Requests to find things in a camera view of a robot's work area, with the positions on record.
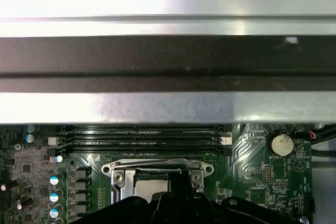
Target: black cable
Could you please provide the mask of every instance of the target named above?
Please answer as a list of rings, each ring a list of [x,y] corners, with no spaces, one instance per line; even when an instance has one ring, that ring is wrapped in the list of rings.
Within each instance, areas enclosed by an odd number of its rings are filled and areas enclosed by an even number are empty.
[[[336,124],[329,124],[324,126],[324,128],[314,131],[315,134],[318,134],[320,136],[327,136],[329,134],[333,134],[336,132]]]
[[[331,140],[333,138],[336,137],[336,133],[332,134],[332,135],[329,135],[329,136],[325,136],[323,138],[317,138],[315,140],[312,140],[311,141],[311,144],[318,144],[318,143],[322,143],[322,142],[325,142],[325,141],[328,141],[328,140]]]
[[[336,157],[336,151],[311,150],[311,155],[315,157]]]

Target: green circuit board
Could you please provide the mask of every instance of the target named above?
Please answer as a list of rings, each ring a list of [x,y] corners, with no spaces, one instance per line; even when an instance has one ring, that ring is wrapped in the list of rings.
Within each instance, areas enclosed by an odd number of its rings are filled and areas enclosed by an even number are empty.
[[[199,159],[215,167],[204,181],[210,200],[220,204],[237,196],[293,218],[312,220],[311,144],[301,134],[307,129],[304,124],[35,125],[34,132],[28,133],[27,125],[2,127],[0,181],[16,179],[19,185],[11,190],[8,206],[0,207],[0,223],[51,223],[50,210],[57,204],[64,209],[56,219],[70,223],[111,204],[111,178],[101,172],[103,165],[125,158],[174,157]],[[278,156],[268,149],[266,143],[274,132],[290,133],[294,143],[290,155]],[[26,141],[28,134],[35,137],[31,143]],[[48,138],[55,136],[63,141],[62,147],[48,144]],[[23,148],[16,150],[16,144]],[[62,160],[54,157],[55,150]],[[87,167],[90,183],[77,188],[75,173]],[[59,173],[63,180],[51,185],[51,176]],[[52,203],[50,195],[57,189],[64,195]],[[83,190],[88,191],[85,212],[76,207],[76,194]],[[34,203],[18,211],[17,201],[27,197]]]

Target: red wire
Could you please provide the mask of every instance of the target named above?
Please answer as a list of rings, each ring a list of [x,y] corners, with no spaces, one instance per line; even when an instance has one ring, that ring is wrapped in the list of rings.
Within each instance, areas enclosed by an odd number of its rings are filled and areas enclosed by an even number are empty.
[[[316,136],[316,134],[314,132],[310,131],[309,135],[310,135],[311,139],[317,139],[317,136]]]

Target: motherboard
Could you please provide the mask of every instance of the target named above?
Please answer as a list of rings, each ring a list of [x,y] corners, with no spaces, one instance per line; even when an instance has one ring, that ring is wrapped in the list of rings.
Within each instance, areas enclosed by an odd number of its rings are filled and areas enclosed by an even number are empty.
[[[9,125],[0,127],[0,224],[71,223],[114,204],[127,170],[134,195],[165,191],[164,168],[191,167],[194,189],[236,196],[312,223],[305,124]]]

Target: black dimm slot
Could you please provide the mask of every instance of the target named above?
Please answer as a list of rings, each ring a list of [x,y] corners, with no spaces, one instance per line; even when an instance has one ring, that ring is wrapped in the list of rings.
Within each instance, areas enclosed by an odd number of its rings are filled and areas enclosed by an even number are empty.
[[[203,145],[216,145],[219,141],[216,140],[72,140],[70,142],[72,145],[109,145],[109,146],[152,146],[152,145],[159,145],[159,146],[203,146]]]
[[[74,140],[212,140],[219,136],[213,135],[74,135],[71,138]]]
[[[101,128],[129,128],[129,129],[181,129],[181,128],[208,128],[214,129],[226,124],[76,124],[74,128],[79,129],[101,129]]]
[[[73,129],[68,134],[99,135],[99,134],[218,134],[216,130],[209,129]]]
[[[76,146],[71,147],[70,152],[106,152],[106,151],[117,151],[117,152],[213,152],[219,150],[219,148],[203,147],[200,146],[195,148],[194,146],[160,146],[155,148],[154,146],[137,146],[137,147],[105,147],[105,146]]]

